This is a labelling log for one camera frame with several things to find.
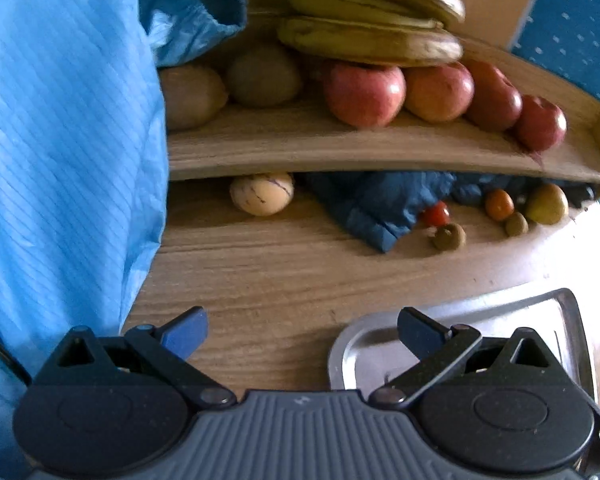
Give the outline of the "green-red pear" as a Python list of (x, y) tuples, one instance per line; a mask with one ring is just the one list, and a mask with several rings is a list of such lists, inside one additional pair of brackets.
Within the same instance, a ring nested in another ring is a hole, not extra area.
[(569, 212), (567, 196), (554, 183), (544, 183), (529, 197), (524, 215), (532, 222), (543, 226), (554, 226)]

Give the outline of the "brown kiwi, left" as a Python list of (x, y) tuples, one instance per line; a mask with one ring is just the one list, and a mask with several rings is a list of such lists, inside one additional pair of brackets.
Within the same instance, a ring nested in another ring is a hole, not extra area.
[(211, 67), (185, 64), (159, 72), (166, 107), (166, 128), (180, 131), (197, 128), (226, 105), (228, 92), (220, 75)]

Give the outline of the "small brown longan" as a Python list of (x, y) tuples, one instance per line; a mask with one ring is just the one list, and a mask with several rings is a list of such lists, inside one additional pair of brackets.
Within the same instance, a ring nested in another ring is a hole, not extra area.
[(504, 228), (508, 237), (521, 236), (529, 231), (528, 221), (519, 211), (515, 211), (506, 219)]

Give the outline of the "blue polka-dot board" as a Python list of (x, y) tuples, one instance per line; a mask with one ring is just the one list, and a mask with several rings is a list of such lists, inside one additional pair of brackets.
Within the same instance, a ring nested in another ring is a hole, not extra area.
[(600, 100), (600, 0), (535, 0), (512, 52)]

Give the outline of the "steel tray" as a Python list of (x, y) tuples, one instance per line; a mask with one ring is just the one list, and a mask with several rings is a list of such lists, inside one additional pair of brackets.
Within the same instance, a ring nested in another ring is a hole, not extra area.
[[(569, 288), (522, 285), (474, 298), (426, 307), (445, 326), (467, 324), (483, 336), (507, 338), (518, 327), (535, 330), (570, 378), (598, 398), (577, 296)], [(366, 314), (350, 323), (329, 351), (332, 390), (358, 390), (368, 396), (418, 362), (398, 336), (396, 311)]]

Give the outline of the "wooden curved shelf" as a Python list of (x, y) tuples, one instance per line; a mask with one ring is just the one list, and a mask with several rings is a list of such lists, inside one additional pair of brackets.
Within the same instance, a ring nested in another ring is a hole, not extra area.
[(600, 185), (600, 101), (541, 67), (466, 38), (466, 53), (498, 66), (522, 92), (545, 96), (568, 119), (562, 144), (534, 158), (507, 136), (459, 120), (429, 125), (400, 114), (382, 129), (355, 130), (320, 96), (273, 108), (229, 105), (211, 122), (168, 136), (170, 178), (273, 171), (451, 170), (547, 177)]

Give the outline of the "small orange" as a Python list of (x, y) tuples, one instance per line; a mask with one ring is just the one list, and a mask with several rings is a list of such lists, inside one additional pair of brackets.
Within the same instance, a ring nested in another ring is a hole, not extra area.
[(484, 210), (492, 220), (504, 222), (515, 212), (515, 205), (505, 190), (496, 188), (486, 194)]

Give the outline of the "brown kiwi," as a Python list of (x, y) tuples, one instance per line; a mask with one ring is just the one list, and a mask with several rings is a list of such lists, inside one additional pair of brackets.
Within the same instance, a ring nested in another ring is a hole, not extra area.
[(220, 75), (211, 67), (185, 64), (159, 72), (166, 107), (166, 128), (180, 131), (197, 128), (226, 105), (228, 92)]
[(234, 58), (226, 85), (242, 105), (271, 107), (292, 100), (303, 81), (294, 60), (275, 44), (260, 44)]

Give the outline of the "pale red apple, leftmost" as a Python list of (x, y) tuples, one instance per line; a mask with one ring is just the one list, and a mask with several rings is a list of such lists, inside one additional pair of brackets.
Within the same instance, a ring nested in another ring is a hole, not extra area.
[(358, 128), (389, 125), (405, 101), (406, 83), (399, 67), (335, 64), (323, 76), (322, 88), (329, 111)]

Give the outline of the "brown mangosteen-like fruit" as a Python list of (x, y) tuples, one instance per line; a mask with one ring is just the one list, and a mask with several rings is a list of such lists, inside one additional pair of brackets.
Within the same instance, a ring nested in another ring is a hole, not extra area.
[(466, 244), (466, 232), (457, 223), (439, 226), (432, 237), (432, 244), (440, 252), (454, 252)]

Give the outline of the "striped pepino melon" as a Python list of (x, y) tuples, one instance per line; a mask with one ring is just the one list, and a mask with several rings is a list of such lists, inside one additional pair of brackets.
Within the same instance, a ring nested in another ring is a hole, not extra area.
[(286, 172), (238, 177), (230, 185), (230, 198), (238, 209), (247, 214), (272, 216), (291, 203), (294, 181)]

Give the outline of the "cherry tomato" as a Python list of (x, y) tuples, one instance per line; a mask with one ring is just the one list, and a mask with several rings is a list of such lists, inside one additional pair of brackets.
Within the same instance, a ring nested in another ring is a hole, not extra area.
[(436, 204), (427, 207), (420, 215), (420, 220), (427, 228), (440, 228), (451, 222), (449, 207), (439, 200)]

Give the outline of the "red apple, rightmost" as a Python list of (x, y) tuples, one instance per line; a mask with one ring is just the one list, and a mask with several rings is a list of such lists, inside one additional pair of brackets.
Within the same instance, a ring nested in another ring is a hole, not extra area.
[(525, 94), (514, 125), (514, 138), (528, 152), (542, 153), (561, 144), (567, 133), (567, 118), (556, 104), (540, 96)]

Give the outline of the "brown kiwi, right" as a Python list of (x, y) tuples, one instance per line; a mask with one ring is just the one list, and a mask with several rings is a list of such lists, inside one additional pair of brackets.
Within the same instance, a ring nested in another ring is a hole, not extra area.
[(294, 60), (275, 44), (260, 44), (234, 58), (226, 85), (242, 105), (271, 107), (292, 100), (303, 81)]

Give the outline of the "dark blue jacket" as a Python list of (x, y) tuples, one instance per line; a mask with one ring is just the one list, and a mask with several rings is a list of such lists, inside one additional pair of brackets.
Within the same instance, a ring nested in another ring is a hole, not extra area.
[(294, 180), (349, 234), (388, 252), (416, 226), (418, 215), (440, 200), (478, 207), (501, 188), (514, 200), (545, 181), (507, 174), (449, 171), (298, 172)]

